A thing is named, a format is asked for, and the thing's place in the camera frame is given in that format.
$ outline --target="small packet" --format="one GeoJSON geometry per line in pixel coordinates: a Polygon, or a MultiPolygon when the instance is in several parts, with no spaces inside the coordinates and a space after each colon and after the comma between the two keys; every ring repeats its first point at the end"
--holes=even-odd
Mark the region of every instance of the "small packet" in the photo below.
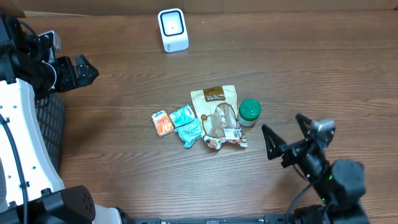
{"type": "Polygon", "coordinates": [[[220,149],[224,142],[248,146],[238,123],[235,86],[192,91],[191,98],[202,125],[201,136],[207,145],[216,149],[220,149]]]}
{"type": "Polygon", "coordinates": [[[201,138],[201,124],[198,118],[194,118],[191,123],[176,128],[175,132],[185,142],[184,147],[191,148],[196,140],[201,138]]]}
{"type": "Polygon", "coordinates": [[[165,110],[161,110],[152,115],[152,121],[154,122],[156,133],[159,137],[165,136],[168,133],[173,132],[173,124],[167,116],[165,110]]]}
{"type": "Polygon", "coordinates": [[[185,105],[184,107],[170,114],[170,119],[172,120],[174,126],[178,128],[194,120],[195,114],[189,105],[185,105]]]}

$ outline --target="brown label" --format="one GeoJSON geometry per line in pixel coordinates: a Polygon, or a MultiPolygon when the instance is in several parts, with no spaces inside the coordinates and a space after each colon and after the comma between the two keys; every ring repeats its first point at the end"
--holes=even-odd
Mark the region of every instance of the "brown label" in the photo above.
{"type": "Polygon", "coordinates": [[[203,90],[206,102],[225,100],[224,90],[222,86],[216,86],[203,90]]]}

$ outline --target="orange and white package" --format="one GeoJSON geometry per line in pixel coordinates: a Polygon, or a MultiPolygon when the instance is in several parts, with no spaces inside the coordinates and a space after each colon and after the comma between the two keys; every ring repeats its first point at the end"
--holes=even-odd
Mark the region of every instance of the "orange and white package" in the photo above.
{"type": "Polygon", "coordinates": [[[152,114],[152,121],[154,122],[155,129],[159,137],[165,136],[174,131],[173,124],[165,110],[152,114]]]}

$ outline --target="light blue plastic wrapper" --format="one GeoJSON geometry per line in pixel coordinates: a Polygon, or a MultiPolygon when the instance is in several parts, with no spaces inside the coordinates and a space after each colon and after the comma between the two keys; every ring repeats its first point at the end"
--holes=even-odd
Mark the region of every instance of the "light blue plastic wrapper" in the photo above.
{"type": "Polygon", "coordinates": [[[194,120],[195,114],[189,105],[185,105],[170,114],[170,119],[172,120],[174,126],[178,128],[194,120]]]}
{"type": "Polygon", "coordinates": [[[196,140],[201,139],[201,123],[198,118],[195,118],[191,123],[176,128],[175,132],[185,142],[184,147],[191,148],[196,140]]]}

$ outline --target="wooden table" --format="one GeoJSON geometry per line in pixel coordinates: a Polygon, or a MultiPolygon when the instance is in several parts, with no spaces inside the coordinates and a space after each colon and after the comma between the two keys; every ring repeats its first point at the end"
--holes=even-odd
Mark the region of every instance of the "wooden table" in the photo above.
{"type": "MultiPolygon", "coordinates": [[[[288,142],[294,120],[335,119],[327,158],[366,169],[362,201],[373,223],[398,218],[398,14],[395,11],[186,15],[190,48],[166,54],[157,16],[24,19],[62,37],[58,56],[86,55],[100,76],[62,94],[67,107],[61,176],[96,203],[132,217],[248,217],[284,213],[307,185],[268,161],[261,125],[288,142]],[[158,138],[150,116],[190,103],[190,92],[235,85],[263,112],[245,128],[249,147],[178,134],[158,138]]],[[[309,191],[297,204],[320,203],[309,191]]]]}

